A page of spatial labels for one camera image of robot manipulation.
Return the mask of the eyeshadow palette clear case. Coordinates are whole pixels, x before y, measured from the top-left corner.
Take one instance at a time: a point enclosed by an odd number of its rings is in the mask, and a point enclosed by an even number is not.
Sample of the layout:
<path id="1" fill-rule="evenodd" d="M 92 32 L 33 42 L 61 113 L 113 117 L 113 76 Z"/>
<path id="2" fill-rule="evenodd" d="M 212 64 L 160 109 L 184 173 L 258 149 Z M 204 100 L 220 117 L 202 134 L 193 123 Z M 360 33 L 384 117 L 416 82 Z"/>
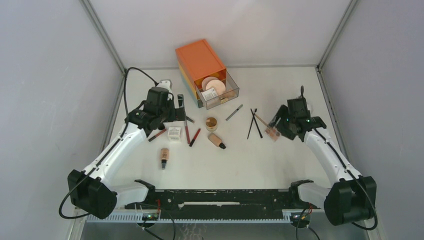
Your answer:
<path id="1" fill-rule="evenodd" d="M 265 133 L 274 141 L 276 142 L 280 136 L 281 133 L 278 131 L 278 129 L 275 126 L 268 126 L 265 129 Z"/>

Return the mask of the red lipstick black cap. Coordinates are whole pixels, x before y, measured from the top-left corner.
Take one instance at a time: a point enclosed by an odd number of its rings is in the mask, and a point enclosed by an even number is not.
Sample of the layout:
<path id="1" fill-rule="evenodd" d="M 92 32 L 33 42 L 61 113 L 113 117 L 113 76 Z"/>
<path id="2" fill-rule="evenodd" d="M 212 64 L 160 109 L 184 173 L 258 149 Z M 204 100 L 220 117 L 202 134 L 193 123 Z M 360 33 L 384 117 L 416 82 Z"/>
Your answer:
<path id="1" fill-rule="evenodd" d="M 197 137 L 199 136 L 199 133 L 200 133 L 200 132 L 201 132 L 201 128 L 199 128 L 199 129 L 196 131 L 196 133 L 195 133 L 194 137 L 191 139 L 191 142 L 189 143 L 189 146 L 190 146 L 190 147 L 192 147 L 192 146 L 194 145 L 194 143 L 195 143 L 195 141 L 196 141 Z"/>

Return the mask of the square blush compact box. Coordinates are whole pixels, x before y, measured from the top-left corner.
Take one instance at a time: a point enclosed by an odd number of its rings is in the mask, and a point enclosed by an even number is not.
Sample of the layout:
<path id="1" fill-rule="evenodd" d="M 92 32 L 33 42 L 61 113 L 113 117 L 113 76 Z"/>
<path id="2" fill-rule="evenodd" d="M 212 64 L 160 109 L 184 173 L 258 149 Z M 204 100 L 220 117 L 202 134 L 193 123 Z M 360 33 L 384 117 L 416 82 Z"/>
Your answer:
<path id="1" fill-rule="evenodd" d="M 218 100 L 218 93 L 216 92 L 214 87 L 211 87 L 203 92 L 201 92 L 204 100 L 206 102 L 215 102 Z"/>

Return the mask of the clear top drawer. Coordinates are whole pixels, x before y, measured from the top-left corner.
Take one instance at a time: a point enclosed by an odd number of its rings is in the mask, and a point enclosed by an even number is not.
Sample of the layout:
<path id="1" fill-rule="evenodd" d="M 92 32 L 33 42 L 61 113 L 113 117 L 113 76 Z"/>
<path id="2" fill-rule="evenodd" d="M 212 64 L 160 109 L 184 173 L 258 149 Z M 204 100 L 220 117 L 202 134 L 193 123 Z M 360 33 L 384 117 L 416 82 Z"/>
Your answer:
<path id="1" fill-rule="evenodd" d="M 228 71 L 223 79 L 208 76 L 202 80 L 200 86 L 195 85 L 197 106 L 207 110 L 237 98 L 239 92 L 239 86 Z"/>

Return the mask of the round beige powder puff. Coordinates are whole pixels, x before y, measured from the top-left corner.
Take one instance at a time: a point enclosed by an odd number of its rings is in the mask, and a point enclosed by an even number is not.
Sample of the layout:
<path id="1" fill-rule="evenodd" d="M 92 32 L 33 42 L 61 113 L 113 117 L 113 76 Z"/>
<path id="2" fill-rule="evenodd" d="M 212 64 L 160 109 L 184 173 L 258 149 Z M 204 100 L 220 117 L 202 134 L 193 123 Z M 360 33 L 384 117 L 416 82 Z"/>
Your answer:
<path id="1" fill-rule="evenodd" d="M 222 95 L 226 92 L 226 85 L 221 80 L 211 80 L 205 90 L 208 90 L 210 88 L 214 87 L 218 96 Z"/>

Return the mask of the orange three-drawer organizer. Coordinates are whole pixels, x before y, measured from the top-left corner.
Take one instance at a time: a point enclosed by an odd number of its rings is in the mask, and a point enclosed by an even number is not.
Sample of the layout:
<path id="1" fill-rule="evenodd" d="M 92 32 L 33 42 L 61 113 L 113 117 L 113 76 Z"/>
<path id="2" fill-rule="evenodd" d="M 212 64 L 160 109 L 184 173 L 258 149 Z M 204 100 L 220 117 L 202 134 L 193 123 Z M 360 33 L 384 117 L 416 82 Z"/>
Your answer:
<path id="1" fill-rule="evenodd" d="M 202 108 L 197 91 L 204 90 L 204 79 L 212 77 L 226 83 L 227 68 L 205 38 L 176 48 L 175 53 L 181 76 L 196 105 Z"/>

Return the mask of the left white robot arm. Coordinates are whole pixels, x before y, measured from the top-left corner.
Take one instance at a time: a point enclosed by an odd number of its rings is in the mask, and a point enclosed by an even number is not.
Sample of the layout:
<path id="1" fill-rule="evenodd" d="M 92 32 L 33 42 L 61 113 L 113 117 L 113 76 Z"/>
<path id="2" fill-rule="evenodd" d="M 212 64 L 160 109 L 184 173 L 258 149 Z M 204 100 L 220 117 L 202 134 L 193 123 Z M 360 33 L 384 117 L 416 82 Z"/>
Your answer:
<path id="1" fill-rule="evenodd" d="M 146 100 L 127 113 L 118 135 L 103 152 L 83 170 L 72 170 L 68 177 L 71 203 L 99 219 L 107 218 L 116 208 L 138 203 L 149 209 L 157 196 L 143 180 L 113 185 L 112 180 L 125 160 L 149 135 L 165 123 L 186 119 L 183 94 L 174 96 L 169 87 L 154 86 Z"/>

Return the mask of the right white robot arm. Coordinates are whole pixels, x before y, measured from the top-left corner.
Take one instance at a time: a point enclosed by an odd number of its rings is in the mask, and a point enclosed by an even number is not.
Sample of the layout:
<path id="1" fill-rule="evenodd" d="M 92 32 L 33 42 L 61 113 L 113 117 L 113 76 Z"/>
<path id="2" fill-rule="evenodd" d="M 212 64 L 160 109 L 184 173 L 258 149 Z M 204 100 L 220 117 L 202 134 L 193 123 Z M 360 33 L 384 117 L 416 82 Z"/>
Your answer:
<path id="1" fill-rule="evenodd" d="M 289 203 L 293 207 L 312 204 L 324 210 L 334 226 L 374 219 L 374 225 L 367 230 L 377 227 L 376 181 L 352 166 L 332 141 L 324 121 L 311 116 L 304 97 L 289 99 L 281 105 L 270 126 L 289 140 L 299 138 L 315 155 L 331 185 L 323 187 L 309 179 L 292 182 Z"/>

